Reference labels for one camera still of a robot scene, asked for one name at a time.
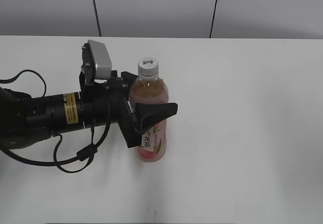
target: bottle label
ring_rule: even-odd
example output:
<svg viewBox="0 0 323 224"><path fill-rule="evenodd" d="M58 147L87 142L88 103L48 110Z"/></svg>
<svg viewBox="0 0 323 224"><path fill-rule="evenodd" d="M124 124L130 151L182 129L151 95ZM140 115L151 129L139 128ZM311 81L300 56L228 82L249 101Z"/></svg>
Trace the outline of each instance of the bottle label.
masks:
<svg viewBox="0 0 323 224"><path fill-rule="evenodd" d="M158 154L166 144L166 120L154 125L141 137L141 150Z"/></svg>
<svg viewBox="0 0 323 224"><path fill-rule="evenodd" d="M149 152L153 152L155 146L153 127L146 131L141 137L141 147Z"/></svg>

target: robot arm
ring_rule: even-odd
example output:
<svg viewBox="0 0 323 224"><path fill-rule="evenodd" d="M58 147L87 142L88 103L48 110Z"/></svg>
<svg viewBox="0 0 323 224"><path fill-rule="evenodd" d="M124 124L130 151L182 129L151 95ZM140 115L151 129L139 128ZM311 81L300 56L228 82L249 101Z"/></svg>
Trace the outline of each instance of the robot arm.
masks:
<svg viewBox="0 0 323 224"><path fill-rule="evenodd" d="M82 46L82 59L80 92L32 98L26 93L0 88L0 150L9 155L9 149L25 148L60 133L106 125L103 141L110 123L118 123L128 147L135 147L140 145L145 131L177 113L175 103L136 104L132 113L128 97L137 76L122 72L118 77L117 71L111 70L112 63L103 43L89 40ZM95 79L105 82L97 83ZM83 156L81 151L78 153L77 160L94 155L86 150L83 149Z"/></svg>

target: white wall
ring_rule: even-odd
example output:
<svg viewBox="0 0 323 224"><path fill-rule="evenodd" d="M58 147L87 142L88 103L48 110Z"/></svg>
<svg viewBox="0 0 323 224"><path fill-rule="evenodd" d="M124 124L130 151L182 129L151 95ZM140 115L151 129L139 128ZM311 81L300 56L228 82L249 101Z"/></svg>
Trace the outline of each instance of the white wall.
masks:
<svg viewBox="0 0 323 224"><path fill-rule="evenodd" d="M323 0L218 0L212 37L323 38Z"/></svg>
<svg viewBox="0 0 323 224"><path fill-rule="evenodd" d="M208 38L215 0L96 0L103 36ZM212 37L323 38L323 0L218 0ZM0 35L98 36L92 0L0 0Z"/></svg>
<svg viewBox="0 0 323 224"><path fill-rule="evenodd" d="M103 36L201 37L215 0L96 0Z"/></svg>
<svg viewBox="0 0 323 224"><path fill-rule="evenodd" d="M0 35L97 36L92 0L0 0Z"/></svg>

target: liquid in bottle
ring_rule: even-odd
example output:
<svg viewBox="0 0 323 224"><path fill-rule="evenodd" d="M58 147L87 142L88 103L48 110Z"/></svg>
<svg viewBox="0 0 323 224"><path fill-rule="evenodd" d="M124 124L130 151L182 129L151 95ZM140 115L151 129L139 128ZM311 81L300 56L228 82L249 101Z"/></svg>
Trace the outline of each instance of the liquid in bottle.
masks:
<svg viewBox="0 0 323 224"><path fill-rule="evenodd" d="M168 103L168 89L158 77L158 61L143 58L138 62L138 78L132 84L129 94L131 107L136 103L163 104ZM166 150L166 124L164 120L142 135L141 145L135 148L138 157L146 162L155 162Z"/></svg>

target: black cable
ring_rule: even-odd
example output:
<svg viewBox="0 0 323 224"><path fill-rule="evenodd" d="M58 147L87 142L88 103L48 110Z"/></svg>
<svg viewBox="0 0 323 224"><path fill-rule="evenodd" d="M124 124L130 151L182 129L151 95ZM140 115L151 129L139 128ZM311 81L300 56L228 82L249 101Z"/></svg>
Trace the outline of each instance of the black cable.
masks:
<svg viewBox="0 0 323 224"><path fill-rule="evenodd" d="M44 86L45 86L45 90L44 90L44 94L43 94L42 97L44 97L45 94L46 94L46 82L44 81L44 79L42 78L42 76L39 73L37 73L36 71L33 71L33 70L23 70L23 71L21 71L19 74L17 74L15 77L13 77L11 79L0 80L0 83L3 83L3 84L12 83L12 82L16 81L17 78L22 73L24 73L24 72L34 73L34 74L36 74L43 81ZM106 136L107 136L107 134L109 132L109 129L110 129L110 124L111 124L111 111L110 111L109 99L108 99L108 97L106 95L106 92L105 92L105 88L104 87L102 87L102 93L105 96L106 105L107 105L107 117L106 117L106 124L105 124L104 132L103 132L102 136L100 137L100 139L98 140L98 142L96 144L93 144L93 137L94 137L94 124L93 124L92 127L91 127L91 144L89 144L88 146L86 146L83 149L81 149L80 151L78 151L76 157L73 157L73 158L70 158L70 159L67 159L67 160L63 160L63 161L57 161L57 151L58 151L58 148L59 148L59 146L60 146L60 144L62 143L62 140L63 140L62 135L59 134L59 133L52 134L54 137L55 136L59 136L60 137L58 143L56 144L56 146L54 148L54 152L53 152L53 162L34 161L34 160L29 160L29 159L23 158L23 157L15 154L13 152L11 152L9 149L7 149L6 147L4 147L2 144L0 144L0 150L4 154L6 154L7 156L13 158L14 160L19 161L19 162L22 162L22 163L25 163L25 164L28 164L28 165L35 165L35 166L56 166L61 171L66 172L66 173L70 173L70 174L71 173L77 173L77 172L82 171L83 169L85 169L86 167L88 167L93 162L94 155L97 153L97 148L105 140L105 138L106 138ZM69 171L69 170L66 170L66 169L64 169L62 167L62 165L66 165L66 164L75 162L77 160L84 161L85 159L88 159L86 165L83 168L79 169L79 170Z"/></svg>
<svg viewBox="0 0 323 224"><path fill-rule="evenodd" d="M216 0L216 2L215 2L215 4L214 4L214 11L213 11L212 25L211 25L211 31L210 31L210 36L209 36L209 38L211 38L211 37L212 37L212 31L213 31L213 25L214 25L214 18L215 18L215 16L216 16L217 4L218 4L218 0Z"/></svg>
<svg viewBox="0 0 323 224"><path fill-rule="evenodd" d="M37 73L36 71L33 71L31 69L25 69L23 71L20 71L15 77L13 77L11 79L0 79L0 84L10 84L10 83L13 83L13 82L15 82L19 78L19 76L21 74L23 74L25 72L33 73L33 74L37 75L42 80L42 82L44 83L44 93L42 94L41 97L44 97L46 95L46 91L47 91L46 82L45 82L45 80L42 78L42 76L39 73Z"/></svg>
<svg viewBox="0 0 323 224"><path fill-rule="evenodd" d="M34 165L34 166L42 166L42 167L54 167L56 166L56 164L54 162L42 162L42 161L34 161L34 160L29 160L26 159L24 157L21 157L13 152L11 152L9 149L7 149L6 147L4 147L2 144L0 144L0 150L6 154L7 156L13 158L16 161L28 164L28 165ZM73 157L64 161L59 161L58 164L59 165L65 165L65 164L69 164L72 162L77 161L78 158L77 157Z"/></svg>
<svg viewBox="0 0 323 224"><path fill-rule="evenodd" d="M94 155L97 153L97 148L102 144L102 142L105 140L107 133L109 132L109 128L111 125L111 111L110 111L110 105L109 105L109 99L107 98L105 89L102 87L102 93L105 95L105 99L106 99L106 107L107 107L107 116L106 116L106 124L105 124L105 128L104 128L104 132L102 134L102 136L100 137L100 139L98 140L98 142L96 144L93 144L93 138L94 138L94 122L91 126L91 143L84 147L82 150L77 152L77 159L80 161L83 161L85 159L87 160L87 163L84 167L82 167L79 170L75 170L75 171L70 171L67 170L65 168L62 167L62 164L60 164L60 162L57 161L57 151L58 148L60 146L60 144L62 143L62 136L61 134L56 134L57 136L60 136L60 140L59 142L56 144L54 152L53 152L53 159L54 159L54 163L56 165L57 168L59 168L61 171L68 173L68 174L73 174L73 173L78 173L82 170L84 170L86 167L88 167L94 160Z"/></svg>
<svg viewBox="0 0 323 224"><path fill-rule="evenodd" d="M97 9L96 9L96 2L95 0L93 1L93 6L94 6L94 14L95 14L95 19L96 19L96 25L97 25L97 30L99 32L99 36L101 37L101 28L100 28L100 23L99 23L99 16L97 15Z"/></svg>
<svg viewBox="0 0 323 224"><path fill-rule="evenodd" d="M93 143L94 128L93 128L93 130L91 128L91 132L92 132L91 142ZM62 165L57 161L57 150L59 149L59 146L62 143L63 137L62 137L61 134L57 134L57 136L60 136L61 139L59 140L59 142L55 146L55 149L54 149L54 152L53 152L53 158L54 158L55 166L58 167L59 170L65 172L65 173L68 173L68 174L73 174L73 173L77 173L77 172L82 171L83 169L85 169L86 167L88 167L92 163L92 161L94 159L95 152L92 152L92 153L89 154L88 161L87 161L86 165L84 167L82 167L81 169L75 170L75 171L70 171L70 170L66 170L65 168L63 168Z"/></svg>

